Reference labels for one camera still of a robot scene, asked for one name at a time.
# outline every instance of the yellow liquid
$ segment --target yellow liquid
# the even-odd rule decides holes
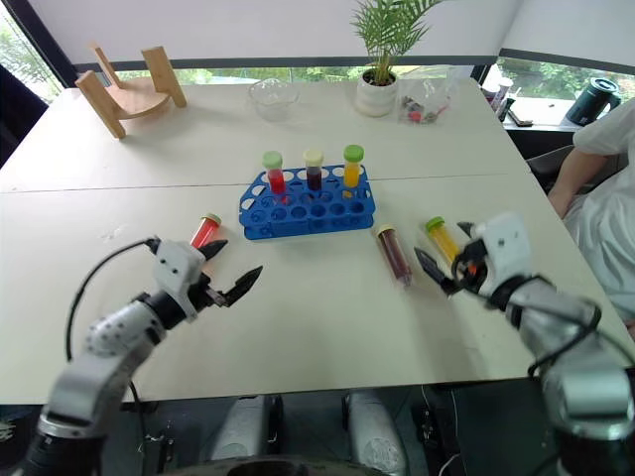
[[[360,167],[357,163],[347,162],[344,165],[344,186],[355,188],[359,185]]]
[[[451,265],[459,250],[456,243],[454,243],[449,236],[449,233],[447,233],[445,227],[441,225],[434,228],[428,232],[428,236],[430,236],[430,239],[439,247],[447,263]]]

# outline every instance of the blue test tube rack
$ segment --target blue test tube rack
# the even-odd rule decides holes
[[[286,192],[275,194],[260,174],[240,197],[238,219],[249,240],[359,230],[373,225],[375,200],[366,169],[359,185],[344,186],[343,166],[322,167],[321,190],[310,190],[305,169],[284,170]]]

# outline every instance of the green plant leaf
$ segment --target green plant leaf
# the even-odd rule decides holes
[[[376,76],[388,80],[394,57],[407,53],[428,31],[423,18],[443,0],[363,0],[351,25],[373,58]]]

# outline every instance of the test tube cap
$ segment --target test tube cap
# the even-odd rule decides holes
[[[324,162],[324,152],[319,149],[307,149],[303,153],[307,167],[321,167]]]
[[[216,224],[218,224],[220,226],[220,223],[222,222],[222,220],[220,219],[220,217],[218,215],[214,215],[213,213],[207,213],[205,216],[202,216],[201,219],[209,219],[211,221],[215,221]]]
[[[384,231],[394,230],[395,227],[393,225],[389,225],[388,223],[381,225],[375,229],[375,236],[381,235]]]
[[[344,159],[347,162],[361,162],[364,158],[364,148],[361,146],[350,145],[344,148]]]
[[[273,170],[282,167],[282,154],[278,151],[267,151],[262,156],[262,165],[265,169]]]
[[[426,223],[426,231],[430,232],[432,230],[434,230],[435,228],[437,228],[438,226],[442,226],[443,224],[445,224],[445,220],[442,216],[436,216],[431,220],[428,220],[428,222]]]

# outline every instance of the red liquid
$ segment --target red liquid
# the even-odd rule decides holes
[[[378,238],[393,275],[395,275],[397,281],[409,286],[412,282],[413,272],[410,270],[403,251],[401,251],[401,246],[399,246],[399,241],[397,241],[397,233],[395,230],[388,229],[382,231]]]
[[[317,174],[309,174],[307,171],[307,185],[309,190],[321,190],[321,169],[317,169]]]
[[[191,238],[190,244],[195,248],[200,248],[201,246],[206,245],[211,241],[217,229],[218,223],[210,218],[204,217],[198,227],[198,230]]]
[[[274,193],[285,192],[285,176],[280,169],[274,169],[267,171],[267,178],[269,179],[269,186]]]

